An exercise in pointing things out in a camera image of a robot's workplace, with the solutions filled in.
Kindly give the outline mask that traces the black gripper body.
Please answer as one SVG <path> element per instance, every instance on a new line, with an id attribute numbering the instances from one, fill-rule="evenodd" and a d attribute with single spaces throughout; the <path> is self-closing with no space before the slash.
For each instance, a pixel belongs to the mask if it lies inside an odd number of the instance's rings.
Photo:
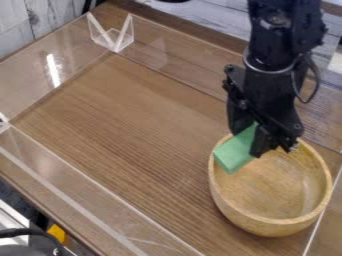
<path id="1" fill-rule="evenodd" d="M 228 97 L 250 101 L 254 123 L 281 130 L 280 147 L 292 152 L 305 132 L 296 100 L 308 104 L 320 88 L 321 74 L 313 59 L 301 56 L 288 69 L 277 71 L 229 64 L 225 73 Z"/>

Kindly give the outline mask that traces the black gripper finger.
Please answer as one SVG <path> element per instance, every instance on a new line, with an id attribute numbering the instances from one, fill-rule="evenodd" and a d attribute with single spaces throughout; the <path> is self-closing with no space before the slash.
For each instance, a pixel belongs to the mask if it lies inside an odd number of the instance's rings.
<path id="1" fill-rule="evenodd" d="M 254 124 L 254 116 L 252 114 L 252 103 L 246 99 L 228 97 L 228 120 L 229 128 L 234 135 L 240 134 Z"/>
<path id="2" fill-rule="evenodd" d="M 260 158 L 271 150 L 281 146 L 281 130 L 264 124 L 258 124 L 250 148 L 250 154 Z"/>

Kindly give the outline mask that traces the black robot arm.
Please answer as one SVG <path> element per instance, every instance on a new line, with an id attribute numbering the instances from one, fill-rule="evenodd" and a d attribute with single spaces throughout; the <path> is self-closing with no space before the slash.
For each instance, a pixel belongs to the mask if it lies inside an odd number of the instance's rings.
<path id="1" fill-rule="evenodd" d="M 296 103 L 307 75 L 317 73 L 313 49 L 324 44 L 328 26 L 321 0 L 248 0 L 252 24 L 244 67 L 225 67 L 232 132 L 252 131 L 249 153 L 261 157 L 277 148 L 292 151 L 305 128 Z"/>

